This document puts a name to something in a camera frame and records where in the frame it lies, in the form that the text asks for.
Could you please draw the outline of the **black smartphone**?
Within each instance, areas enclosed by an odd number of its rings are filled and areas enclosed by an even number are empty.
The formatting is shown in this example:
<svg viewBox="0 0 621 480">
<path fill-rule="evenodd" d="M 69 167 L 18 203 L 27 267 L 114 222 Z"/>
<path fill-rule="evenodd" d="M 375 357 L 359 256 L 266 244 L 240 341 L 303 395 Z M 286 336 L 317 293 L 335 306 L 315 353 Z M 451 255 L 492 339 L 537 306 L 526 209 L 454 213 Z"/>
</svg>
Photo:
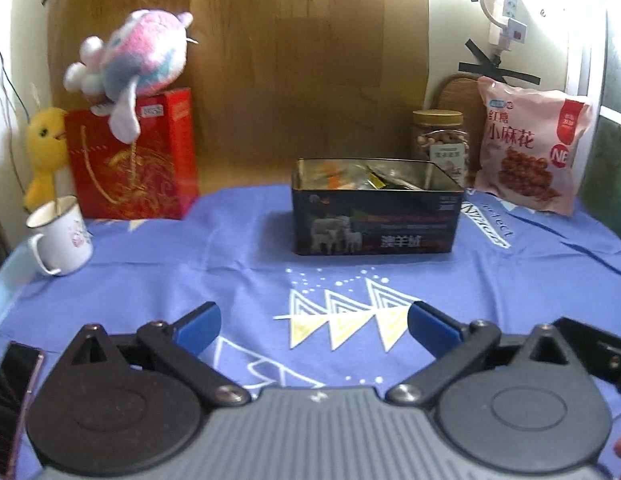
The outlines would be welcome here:
<svg viewBox="0 0 621 480">
<path fill-rule="evenodd" d="M 44 352 L 11 341 L 0 362 L 0 479 L 13 479 Z"/>
</svg>

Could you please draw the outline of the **white enamel mug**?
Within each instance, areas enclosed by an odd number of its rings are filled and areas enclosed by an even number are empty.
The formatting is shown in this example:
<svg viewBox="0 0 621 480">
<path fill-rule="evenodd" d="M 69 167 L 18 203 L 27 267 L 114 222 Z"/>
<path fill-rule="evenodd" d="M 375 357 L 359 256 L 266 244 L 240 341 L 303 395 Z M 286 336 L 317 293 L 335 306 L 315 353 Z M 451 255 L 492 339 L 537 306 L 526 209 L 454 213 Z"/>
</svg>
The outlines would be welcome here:
<svg viewBox="0 0 621 480">
<path fill-rule="evenodd" d="M 41 274 L 55 278 L 72 274 L 94 255 L 91 235 L 74 195 L 41 205 L 25 224 L 30 234 L 27 246 Z"/>
</svg>

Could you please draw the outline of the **blue patterned tablecloth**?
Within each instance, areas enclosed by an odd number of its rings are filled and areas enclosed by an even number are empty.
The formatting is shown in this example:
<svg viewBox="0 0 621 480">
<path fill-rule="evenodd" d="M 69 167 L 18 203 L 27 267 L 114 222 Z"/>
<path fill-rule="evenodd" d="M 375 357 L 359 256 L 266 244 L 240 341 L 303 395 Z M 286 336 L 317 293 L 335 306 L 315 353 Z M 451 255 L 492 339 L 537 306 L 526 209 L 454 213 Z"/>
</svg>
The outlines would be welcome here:
<svg viewBox="0 0 621 480">
<path fill-rule="evenodd" d="M 385 400 L 434 360 L 408 330 L 416 301 L 505 334 L 573 318 L 621 337 L 621 240 L 583 208 L 562 218 L 470 191 L 445 254 L 299 256 L 292 228 L 287 188 L 238 188 L 180 221 L 92 222 L 94 257 L 64 278 L 19 248 L 0 274 L 0 362 L 11 341 L 44 352 L 26 416 L 85 325 L 132 334 L 207 302 L 222 323 L 199 358 L 252 400 L 214 411 L 170 460 L 117 478 L 45 469 L 25 419 L 15 478 L 621 479 L 621 394 L 593 375 L 612 416 L 603 474 L 446 474 L 420 411 Z"/>
</svg>

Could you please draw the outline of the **red gift bag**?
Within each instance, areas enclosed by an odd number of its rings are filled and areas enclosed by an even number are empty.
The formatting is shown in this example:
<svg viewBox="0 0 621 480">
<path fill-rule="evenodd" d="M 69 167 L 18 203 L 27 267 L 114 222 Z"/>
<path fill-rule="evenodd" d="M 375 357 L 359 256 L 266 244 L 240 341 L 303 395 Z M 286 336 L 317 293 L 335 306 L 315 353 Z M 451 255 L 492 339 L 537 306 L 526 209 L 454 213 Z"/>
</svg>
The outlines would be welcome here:
<svg viewBox="0 0 621 480">
<path fill-rule="evenodd" d="M 132 144 L 115 139 L 111 107 L 65 116 L 68 162 L 80 209 L 89 219 L 180 219 L 199 197 L 191 90 L 137 101 L 141 128 Z"/>
</svg>

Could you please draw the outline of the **pink fried twist bag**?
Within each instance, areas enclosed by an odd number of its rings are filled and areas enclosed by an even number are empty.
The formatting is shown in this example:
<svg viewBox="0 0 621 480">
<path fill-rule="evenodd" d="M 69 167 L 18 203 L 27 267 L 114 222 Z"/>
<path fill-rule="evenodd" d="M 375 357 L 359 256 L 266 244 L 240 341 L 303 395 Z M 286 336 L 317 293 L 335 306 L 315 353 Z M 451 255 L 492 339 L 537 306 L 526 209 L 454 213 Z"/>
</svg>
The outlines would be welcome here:
<svg viewBox="0 0 621 480">
<path fill-rule="evenodd" d="M 478 79 L 486 109 L 475 188 L 512 204 L 573 215 L 573 162 L 595 113 L 583 96 Z"/>
</svg>

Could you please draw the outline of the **black metal tin box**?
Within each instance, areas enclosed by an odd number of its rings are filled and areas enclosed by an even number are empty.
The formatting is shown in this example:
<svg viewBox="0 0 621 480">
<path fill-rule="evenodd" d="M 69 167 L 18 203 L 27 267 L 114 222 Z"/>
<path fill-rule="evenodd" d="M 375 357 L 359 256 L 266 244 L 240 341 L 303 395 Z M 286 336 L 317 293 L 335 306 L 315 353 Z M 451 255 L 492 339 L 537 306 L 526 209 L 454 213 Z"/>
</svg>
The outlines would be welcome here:
<svg viewBox="0 0 621 480">
<path fill-rule="evenodd" d="M 294 250 L 304 256 L 441 254 L 463 188 L 433 162 L 305 158 L 291 178 Z"/>
</svg>

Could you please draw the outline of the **yellow duck plush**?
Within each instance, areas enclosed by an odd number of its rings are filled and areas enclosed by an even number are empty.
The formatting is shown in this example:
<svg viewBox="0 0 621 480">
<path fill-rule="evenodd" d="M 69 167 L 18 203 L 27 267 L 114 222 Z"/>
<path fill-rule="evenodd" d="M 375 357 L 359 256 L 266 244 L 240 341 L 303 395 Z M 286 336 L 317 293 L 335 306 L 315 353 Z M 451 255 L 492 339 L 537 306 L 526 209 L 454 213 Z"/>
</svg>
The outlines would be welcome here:
<svg viewBox="0 0 621 480">
<path fill-rule="evenodd" d="M 66 111 L 48 107 L 37 112 L 26 129 L 25 142 L 33 179 L 24 195 L 24 208 L 33 212 L 56 198 L 56 173 L 68 164 Z"/>
</svg>

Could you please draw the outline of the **clear nut jar yellow lid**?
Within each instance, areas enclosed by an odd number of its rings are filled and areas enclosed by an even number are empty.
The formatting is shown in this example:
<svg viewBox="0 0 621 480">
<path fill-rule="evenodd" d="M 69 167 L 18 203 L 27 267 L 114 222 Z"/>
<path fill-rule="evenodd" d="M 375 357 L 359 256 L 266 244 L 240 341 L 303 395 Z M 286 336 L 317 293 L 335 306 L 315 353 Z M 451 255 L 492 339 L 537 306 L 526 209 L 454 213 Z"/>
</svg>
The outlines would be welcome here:
<svg viewBox="0 0 621 480">
<path fill-rule="evenodd" d="M 458 110 L 414 110 L 411 156 L 433 162 L 462 188 L 468 185 L 468 133 Z"/>
</svg>

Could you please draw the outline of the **wooden cutting board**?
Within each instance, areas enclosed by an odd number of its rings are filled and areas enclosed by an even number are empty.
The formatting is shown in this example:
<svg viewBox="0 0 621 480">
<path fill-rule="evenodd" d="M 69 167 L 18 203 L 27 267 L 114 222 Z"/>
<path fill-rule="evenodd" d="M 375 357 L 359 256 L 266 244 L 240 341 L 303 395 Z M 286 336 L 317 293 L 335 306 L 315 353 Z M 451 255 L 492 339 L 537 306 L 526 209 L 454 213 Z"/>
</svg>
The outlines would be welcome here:
<svg viewBox="0 0 621 480">
<path fill-rule="evenodd" d="M 433 106 L 439 110 L 458 110 L 463 114 L 463 125 L 469 138 L 469 166 L 477 170 L 486 121 L 478 78 L 463 74 L 450 76 L 435 92 Z"/>
</svg>

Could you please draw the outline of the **pink blue plush toy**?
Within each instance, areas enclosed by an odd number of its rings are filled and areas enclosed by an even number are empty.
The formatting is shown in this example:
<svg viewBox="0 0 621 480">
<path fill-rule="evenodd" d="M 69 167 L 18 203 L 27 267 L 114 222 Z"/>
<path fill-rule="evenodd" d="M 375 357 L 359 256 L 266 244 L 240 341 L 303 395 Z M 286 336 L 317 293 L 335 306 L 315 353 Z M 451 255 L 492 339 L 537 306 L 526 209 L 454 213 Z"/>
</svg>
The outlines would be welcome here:
<svg viewBox="0 0 621 480">
<path fill-rule="evenodd" d="M 114 107 L 109 126 L 114 138 L 135 143 L 141 132 L 137 99 L 153 96 L 182 74 L 188 46 L 194 41 L 188 36 L 192 23 L 189 12 L 132 12 L 108 40 L 90 36 L 83 41 L 79 60 L 65 71 L 64 89 L 110 100 Z"/>
</svg>

